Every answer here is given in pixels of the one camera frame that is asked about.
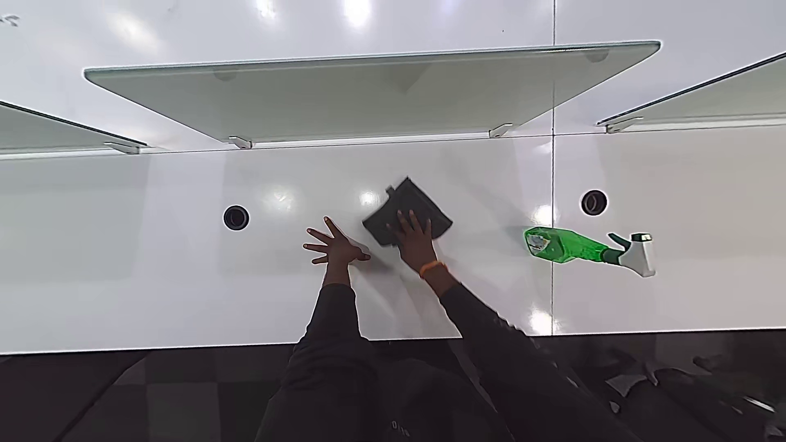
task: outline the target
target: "microfiber cloth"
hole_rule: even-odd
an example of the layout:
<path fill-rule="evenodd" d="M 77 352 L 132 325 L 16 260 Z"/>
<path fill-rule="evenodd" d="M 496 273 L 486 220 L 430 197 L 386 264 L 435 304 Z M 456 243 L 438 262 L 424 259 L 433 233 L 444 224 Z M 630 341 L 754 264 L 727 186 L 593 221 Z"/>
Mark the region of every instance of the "microfiber cloth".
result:
<path fill-rule="evenodd" d="M 398 187 L 388 187 L 387 201 L 371 216 L 363 220 L 363 226 L 371 233 L 380 245 L 399 245 L 399 239 L 390 232 L 387 225 L 390 224 L 393 230 L 401 231 L 401 223 L 398 218 L 400 210 L 404 217 L 409 221 L 410 210 L 415 212 L 417 221 L 423 228 L 426 227 L 426 220 L 432 221 L 432 238 L 441 237 L 453 221 L 450 220 L 431 200 L 423 190 L 420 190 L 412 180 L 407 177 Z"/>

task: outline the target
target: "green spray bottle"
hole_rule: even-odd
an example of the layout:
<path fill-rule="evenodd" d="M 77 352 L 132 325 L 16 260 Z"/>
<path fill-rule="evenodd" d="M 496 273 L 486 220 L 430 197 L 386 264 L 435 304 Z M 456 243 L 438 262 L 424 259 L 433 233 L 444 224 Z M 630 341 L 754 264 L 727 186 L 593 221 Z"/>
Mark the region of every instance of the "green spray bottle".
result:
<path fill-rule="evenodd" d="M 628 267 L 647 278 L 655 274 L 652 262 L 652 235 L 633 234 L 630 241 L 617 234 L 608 234 L 623 250 L 591 240 L 573 230 L 554 227 L 532 227 L 524 232 L 530 253 L 538 258 L 566 263 L 576 258 Z"/>

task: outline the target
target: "person's left hand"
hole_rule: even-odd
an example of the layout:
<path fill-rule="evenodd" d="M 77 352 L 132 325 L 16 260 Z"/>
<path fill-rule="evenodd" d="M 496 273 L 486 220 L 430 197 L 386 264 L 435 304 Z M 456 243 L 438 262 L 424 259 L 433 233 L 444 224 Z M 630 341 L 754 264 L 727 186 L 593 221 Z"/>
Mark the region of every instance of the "person's left hand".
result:
<path fill-rule="evenodd" d="M 320 256 L 311 260 L 311 263 L 337 263 L 347 265 L 354 260 L 368 261 L 371 259 L 371 255 L 366 255 L 357 245 L 352 245 L 352 243 L 349 241 L 349 238 L 344 236 L 344 234 L 341 233 L 341 230 L 336 227 L 336 224 L 333 224 L 333 221 L 331 221 L 327 216 L 325 217 L 325 224 L 327 224 L 328 229 L 330 229 L 330 233 L 333 234 L 333 238 L 323 234 L 319 230 L 306 229 L 306 232 L 309 235 L 325 243 L 324 245 L 303 245 L 304 249 L 314 250 L 315 252 L 322 252 L 325 254 L 324 256 Z"/>

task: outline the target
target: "wristband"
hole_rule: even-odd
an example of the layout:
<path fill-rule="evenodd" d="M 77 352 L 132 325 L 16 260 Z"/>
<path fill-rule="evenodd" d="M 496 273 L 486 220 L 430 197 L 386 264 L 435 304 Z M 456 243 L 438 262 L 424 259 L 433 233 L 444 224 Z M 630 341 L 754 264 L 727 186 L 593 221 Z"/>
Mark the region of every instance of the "wristband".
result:
<path fill-rule="evenodd" d="M 421 275 L 421 279 L 423 278 L 423 275 L 427 271 L 430 271 L 432 268 L 437 267 L 437 266 L 445 267 L 445 270 L 447 270 L 447 266 L 445 265 L 444 262 L 439 261 L 439 260 L 434 260 L 434 261 L 432 261 L 432 262 L 430 262 L 428 264 L 423 264 L 423 267 L 421 267 L 421 271 L 418 272 Z"/>

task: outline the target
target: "frosted glass shelf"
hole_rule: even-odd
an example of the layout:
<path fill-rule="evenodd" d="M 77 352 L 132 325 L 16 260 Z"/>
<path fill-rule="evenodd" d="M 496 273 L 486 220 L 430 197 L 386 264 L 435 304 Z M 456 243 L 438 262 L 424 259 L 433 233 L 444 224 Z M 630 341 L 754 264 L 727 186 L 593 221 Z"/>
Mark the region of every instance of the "frosted glass shelf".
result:
<path fill-rule="evenodd" d="M 0 155 L 92 149 L 138 153 L 144 146 L 131 138 L 0 101 Z"/>
<path fill-rule="evenodd" d="M 548 112 L 659 42 L 92 68 L 100 87 L 227 142 L 486 132 Z"/>
<path fill-rule="evenodd" d="M 786 53 L 598 123 L 608 133 L 786 124 Z"/>

